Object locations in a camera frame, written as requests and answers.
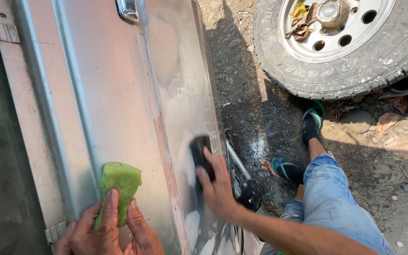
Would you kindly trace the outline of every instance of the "green sponge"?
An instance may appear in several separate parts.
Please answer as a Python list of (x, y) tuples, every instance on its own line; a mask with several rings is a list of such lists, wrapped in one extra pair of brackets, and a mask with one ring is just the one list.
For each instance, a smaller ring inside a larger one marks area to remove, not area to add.
[[(110, 189), (119, 192), (119, 206), (117, 207), (117, 227), (121, 228), (127, 224), (127, 207), (141, 185), (141, 170), (131, 165), (120, 162), (110, 162), (103, 165), (103, 174), (98, 185), (103, 194), (105, 203), (106, 194)], [(97, 230), (102, 221), (102, 210), (95, 215), (93, 230)]]

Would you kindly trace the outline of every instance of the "wheel rim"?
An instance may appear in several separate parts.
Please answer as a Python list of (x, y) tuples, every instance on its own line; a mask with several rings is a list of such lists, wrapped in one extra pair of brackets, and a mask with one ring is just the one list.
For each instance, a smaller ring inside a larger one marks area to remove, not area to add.
[[(317, 3), (334, 0), (318, 0)], [(311, 6), (315, 0), (285, 0), (281, 7), (279, 24), (280, 42), (288, 54), (307, 63), (325, 63), (346, 56), (366, 43), (384, 24), (396, 0), (340, 0), (348, 4), (348, 18), (336, 28), (326, 28), (318, 20), (309, 25), (314, 29), (303, 41), (295, 41), (295, 36), (284, 38), (291, 29), (289, 16), (298, 2)]]

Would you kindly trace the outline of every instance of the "hubcap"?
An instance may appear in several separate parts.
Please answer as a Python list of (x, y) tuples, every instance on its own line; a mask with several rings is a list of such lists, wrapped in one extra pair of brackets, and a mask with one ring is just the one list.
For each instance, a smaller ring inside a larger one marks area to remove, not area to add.
[(296, 3), (311, 6), (315, 0), (285, 0), (280, 11), (279, 37), (289, 55), (307, 63), (325, 63), (346, 56), (366, 43), (387, 20), (396, 0), (318, 0), (318, 21), (309, 37), (284, 38), (292, 28), (289, 16)]

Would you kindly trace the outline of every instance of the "black sanding block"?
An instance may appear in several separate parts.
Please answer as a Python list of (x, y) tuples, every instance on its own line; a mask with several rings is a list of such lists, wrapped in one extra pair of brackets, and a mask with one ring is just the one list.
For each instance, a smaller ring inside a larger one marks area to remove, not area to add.
[(204, 146), (206, 146), (210, 152), (212, 151), (210, 147), (210, 137), (198, 136), (191, 141), (190, 150), (193, 155), (195, 166), (202, 166), (207, 171), (210, 181), (213, 182), (215, 180), (215, 172), (213, 171), (212, 165), (204, 156)]

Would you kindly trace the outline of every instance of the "metal rod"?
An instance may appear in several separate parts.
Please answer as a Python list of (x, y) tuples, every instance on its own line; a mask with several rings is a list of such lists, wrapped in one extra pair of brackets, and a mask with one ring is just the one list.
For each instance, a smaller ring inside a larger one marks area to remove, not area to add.
[(227, 138), (226, 138), (226, 147), (228, 148), (229, 155), (234, 159), (234, 163), (239, 167), (239, 169), (242, 172), (243, 176), (245, 176), (245, 179), (246, 180), (251, 179), (250, 173), (247, 171), (247, 169), (243, 165), (242, 161), (240, 160), (240, 158), (235, 153), (234, 148), (232, 148), (232, 146), (231, 146), (231, 144), (230, 144), (230, 142), (228, 141)]

